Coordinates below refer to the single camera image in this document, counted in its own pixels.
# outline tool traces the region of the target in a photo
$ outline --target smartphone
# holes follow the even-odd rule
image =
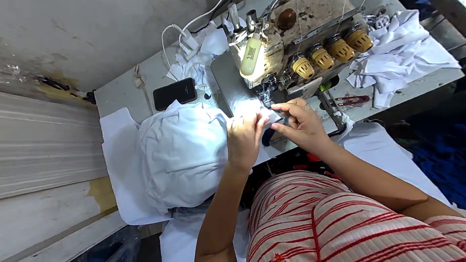
[[[175,100],[178,100],[180,104],[196,100],[198,94],[194,85],[194,79],[190,77],[155,89],[152,93],[154,95],[155,109],[157,111],[163,111]]]

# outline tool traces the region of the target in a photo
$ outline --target white table surface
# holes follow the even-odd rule
[[[242,18],[246,17],[246,12],[250,9],[256,9],[257,13],[262,13],[262,10],[270,3],[271,0],[245,0],[238,4],[238,13]],[[362,0],[351,0],[354,6],[361,5]],[[376,9],[380,5],[385,5],[388,14],[393,14],[399,10],[405,10],[398,0],[372,0],[366,1],[365,13],[371,13],[370,10]],[[226,13],[219,15],[214,19],[216,24],[220,24],[221,18],[225,17]],[[172,44],[166,48],[167,56],[170,62],[175,61],[177,44]],[[152,92],[160,87],[164,87],[174,81],[165,75],[168,72],[166,61],[163,57],[163,51],[160,51],[140,63],[140,74],[145,77],[145,90],[149,97],[150,105],[147,104],[143,89],[137,89],[132,81],[133,71],[128,70],[123,75],[112,80],[108,84],[95,91],[97,108],[100,117],[107,116],[122,107],[127,107],[133,119],[141,123],[143,120],[156,113],[154,108],[154,100]],[[344,69],[340,74],[340,82],[331,89],[334,97],[344,97],[350,95],[368,95],[371,101],[364,104],[362,107],[343,107],[342,110],[353,120],[359,121],[372,116],[382,110],[372,108],[372,93],[373,87],[365,89],[354,89],[347,81],[346,77],[352,72],[349,68]],[[439,69],[431,74],[428,74],[416,81],[408,84],[408,87],[400,90],[401,93],[396,94],[391,100],[391,107],[397,104],[408,101],[414,97],[420,96],[426,92],[432,91],[441,87],[444,84],[450,83],[463,77],[464,74],[460,69]],[[194,103],[205,102],[202,95],[198,97]],[[330,133],[336,130],[335,124],[326,114],[319,109],[320,102],[317,97],[312,97],[309,104],[313,109],[321,115],[325,130]],[[281,141],[268,148],[266,151],[270,157],[274,157],[280,153],[286,152],[295,148],[296,145],[290,141]]]

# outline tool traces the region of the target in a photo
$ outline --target red and white stripes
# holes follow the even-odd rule
[[[266,181],[254,198],[247,261],[461,261],[466,257],[466,219],[441,216],[426,223],[352,193],[337,179],[288,172]]]

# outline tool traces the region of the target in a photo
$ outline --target overlock sewing machine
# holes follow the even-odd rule
[[[313,96],[321,84],[372,47],[363,10],[347,0],[274,0],[260,16],[250,10],[242,27],[236,5],[230,4],[234,31],[224,25],[230,45],[230,53],[224,55],[230,57],[214,61],[211,68],[232,114],[237,115],[240,103],[257,98],[270,107]],[[215,63],[231,59],[245,85],[221,83],[224,77],[216,72]],[[332,117],[328,99],[323,96],[321,101]],[[340,128],[338,119],[332,119]]]

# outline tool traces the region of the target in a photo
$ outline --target hand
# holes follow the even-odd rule
[[[254,166],[260,146],[260,135],[268,117],[254,113],[244,117],[233,117],[227,121],[226,136],[228,145],[228,164],[241,171]]]
[[[289,114],[289,126],[274,123],[272,129],[276,130],[302,149],[319,156],[319,152],[333,142],[325,132],[319,116],[302,98],[296,98],[286,103],[273,104],[272,109],[281,110]]]

